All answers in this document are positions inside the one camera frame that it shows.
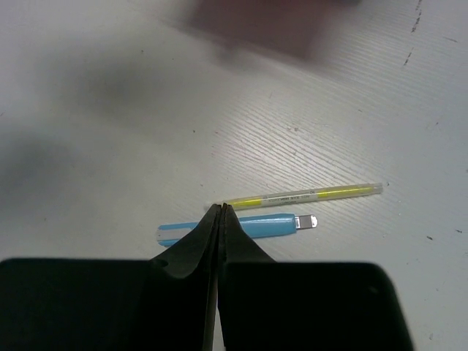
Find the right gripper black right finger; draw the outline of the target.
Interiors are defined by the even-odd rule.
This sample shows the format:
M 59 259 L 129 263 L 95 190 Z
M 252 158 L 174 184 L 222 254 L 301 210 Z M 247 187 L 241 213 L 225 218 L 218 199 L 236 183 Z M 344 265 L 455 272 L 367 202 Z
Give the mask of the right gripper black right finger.
M 280 263 L 224 205 L 218 308 L 227 350 L 412 350 L 394 286 L 374 263 Z

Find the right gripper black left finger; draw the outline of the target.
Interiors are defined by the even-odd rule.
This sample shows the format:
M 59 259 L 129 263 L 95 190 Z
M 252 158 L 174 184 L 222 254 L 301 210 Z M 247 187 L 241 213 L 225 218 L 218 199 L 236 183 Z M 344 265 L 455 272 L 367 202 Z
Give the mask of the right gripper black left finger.
M 149 260 L 4 260 L 1 348 L 210 350 L 221 215 Z

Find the blue utility knife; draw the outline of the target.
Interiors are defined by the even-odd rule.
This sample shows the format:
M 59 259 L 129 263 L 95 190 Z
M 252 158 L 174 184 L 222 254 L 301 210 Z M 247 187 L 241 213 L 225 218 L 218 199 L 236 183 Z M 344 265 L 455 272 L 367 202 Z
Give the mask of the blue utility knife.
M 313 229 L 318 225 L 318 219 L 313 214 L 245 216 L 240 217 L 239 222 L 244 232 L 253 239 L 292 235 L 299 230 Z M 160 225 L 156 231 L 157 241 L 164 247 L 172 246 L 191 230 L 195 229 L 197 225 L 197 222 Z

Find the yellow highlighter pen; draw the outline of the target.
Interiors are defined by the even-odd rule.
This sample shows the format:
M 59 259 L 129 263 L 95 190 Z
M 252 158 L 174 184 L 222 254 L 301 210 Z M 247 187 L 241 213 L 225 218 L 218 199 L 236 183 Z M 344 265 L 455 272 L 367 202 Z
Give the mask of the yellow highlighter pen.
M 223 200 L 222 203 L 231 205 L 235 210 L 247 210 L 253 208 L 266 208 L 281 205 L 295 205 L 301 203 L 349 199 L 353 197 L 365 197 L 381 194 L 382 191 L 383 185 L 381 183 L 356 184 L 305 189 L 269 195 L 256 195 L 253 197 L 241 197 L 232 200 Z

